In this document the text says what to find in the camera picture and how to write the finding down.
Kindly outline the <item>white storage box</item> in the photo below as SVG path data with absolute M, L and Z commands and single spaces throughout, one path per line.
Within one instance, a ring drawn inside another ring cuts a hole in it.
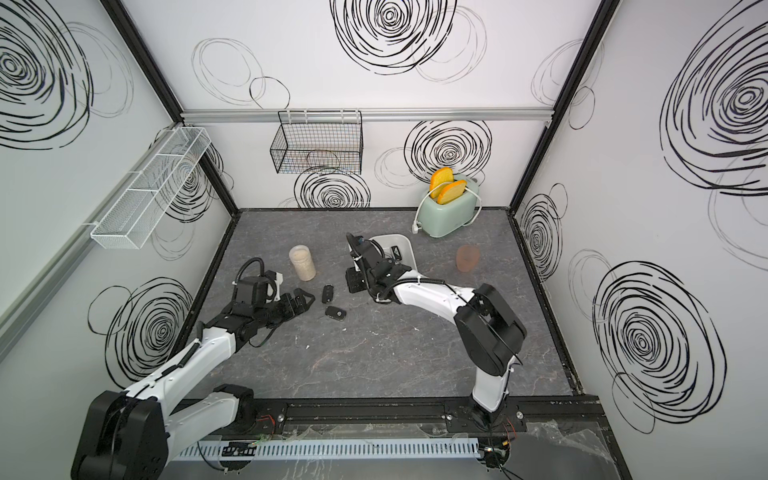
M 416 278 L 417 264 L 412 244 L 402 234 L 385 234 L 371 239 L 379 259 L 372 271 L 377 279 Z

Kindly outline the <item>black VW key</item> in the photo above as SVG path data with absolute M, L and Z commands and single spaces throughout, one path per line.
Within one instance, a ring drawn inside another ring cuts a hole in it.
M 344 320 L 347 316 L 347 312 L 344 309 L 329 305 L 325 309 L 325 315 L 335 320 Z

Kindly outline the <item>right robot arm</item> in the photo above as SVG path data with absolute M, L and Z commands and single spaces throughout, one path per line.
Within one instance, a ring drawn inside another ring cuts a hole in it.
M 478 414 L 495 418 L 508 396 L 513 364 L 519 359 L 527 329 L 492 285 L 459 287 L 430 278 L 407 264 L 410 240 L 399 234 L 365 238 L 346 234 L 353 266 L 348 288 L 366 291 L 381 305 L 418 307 L 453 324 L 476 367 L 471 400 Z

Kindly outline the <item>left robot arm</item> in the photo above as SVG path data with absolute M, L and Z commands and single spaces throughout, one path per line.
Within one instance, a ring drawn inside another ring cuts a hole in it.
M 252 389 L 224 384 L 181 408 L 187 394 L 262 328 L 275 330 L 308 311 L 314 295 L 280 290 L 269 271 L 235 281 L 231 301 L 194 340 L 145 378 L 90 404 L 71 467 L 74 479 L 157 479 L 183 450 L 212 432 L 257 422 Z

